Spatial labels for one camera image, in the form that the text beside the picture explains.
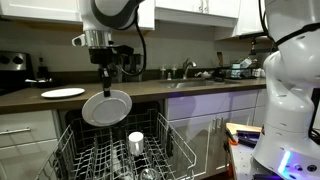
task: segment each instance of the kitchen sink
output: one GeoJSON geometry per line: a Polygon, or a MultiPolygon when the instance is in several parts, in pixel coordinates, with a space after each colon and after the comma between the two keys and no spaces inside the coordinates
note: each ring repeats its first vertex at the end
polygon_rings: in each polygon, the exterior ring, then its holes
{"type": "Polygon", "coordinates": [[[163,84],[167,88],[186,88],[186,87],[198,87],[198,86],[213,86],[213,85],[219,85],[219,84],[234,84],[235,82],[231,81],[224,81],[224,82],[216,82],[213,80],[205,80],[205,79],[199,79],[199,80],[171,80],[171,81],[161,81],[161,84],[163,84]]]}

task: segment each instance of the wall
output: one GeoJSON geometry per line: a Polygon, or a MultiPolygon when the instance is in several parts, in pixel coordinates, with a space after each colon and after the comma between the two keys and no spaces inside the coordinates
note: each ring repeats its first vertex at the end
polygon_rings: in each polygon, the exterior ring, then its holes
{"type": "MultiPolygon", "coordinates": [[[[73,47],[71,39],[80,32],[31,29],[22,24],[0,22],[0,49],[31,54],[33,66],[37,67],[42,56],[50,71],[92,71],[97,66],[89,61],[86,47],[73,47]]],[[[141,43],[135,33],[115,32],[117,44],[134,47],[142,53],[141,43]]],[[[200,68],[216,67],[216,52],[222,51],[230,59],[246,57],[250,43],[214,42],[213,27],[198,27],[157,22],[156,31],[146,34],[148,69],[158,69],[162,64],[171,68],[188,57],[200,68]]]]}

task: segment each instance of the white plate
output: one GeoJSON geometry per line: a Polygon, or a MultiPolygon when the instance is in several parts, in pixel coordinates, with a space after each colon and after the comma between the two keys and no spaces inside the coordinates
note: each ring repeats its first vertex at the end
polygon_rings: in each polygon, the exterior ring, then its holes
{"type": "Polygon", "coordinates": [[[84,104],[82,117],[93,126],[110,126],[124,119],[131,107],[131,98],[123,91],[110,90],[110,97],[99,92],[84,104]]]}
{"type": "Polygon", "coordinates": [[[41,94],[42,97],[44,98],[67,98],[67,97],[72,97],[76,96],[79,94],[84,93],[84,89],[82,88],[66,88],[66,89],[57,89],[57,90],[52,90],[52,91],[47,91],[41,94]]]}

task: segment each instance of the dishwasher rack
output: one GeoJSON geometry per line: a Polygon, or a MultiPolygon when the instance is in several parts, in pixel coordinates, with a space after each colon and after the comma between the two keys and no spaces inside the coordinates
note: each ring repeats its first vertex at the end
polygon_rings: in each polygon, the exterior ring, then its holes
{"type": "Polygon", "coordinates": [[[156,110],[127,116],[108,127],[94,127],[75,119],[66,128],[37,180],[136,180],[145,168],[161,179],[194,179],[196,155],[156,110]],[[130,154],[128,135],[144,134],[144,151],[130,154]]]}

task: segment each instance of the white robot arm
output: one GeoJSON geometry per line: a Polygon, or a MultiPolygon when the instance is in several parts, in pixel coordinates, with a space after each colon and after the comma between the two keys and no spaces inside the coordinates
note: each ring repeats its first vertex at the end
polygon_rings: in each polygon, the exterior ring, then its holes
{"type": "Polygon", "coordinates": [[[269,36],[279,51],[264,63],[268,103],[253,157],[286,180],[320,179],[320,147],[309,138],[320,87],[320,1],[266,0],[269,36]]]}
{"type": "Polygon", "coordinates": [[[115,65],[115,59],[122,59],[123,56],[132,55],[133,48],[121,45],[114,45],[111,38],[111,30],[126,30],[135,25],[140,36],[144,62],[142,69],[136,74],[139,75],[146,68],[146,46],[138,26],[138,7],[144,0],[79,0],[80,14],[83,21],[84,34],[74,38],[74,46],[88,46],[90,60],[93,64],[99,64],[99,72],[103,80],[105,97],[110,96],[111,86],[110,66],[115,65]]]}

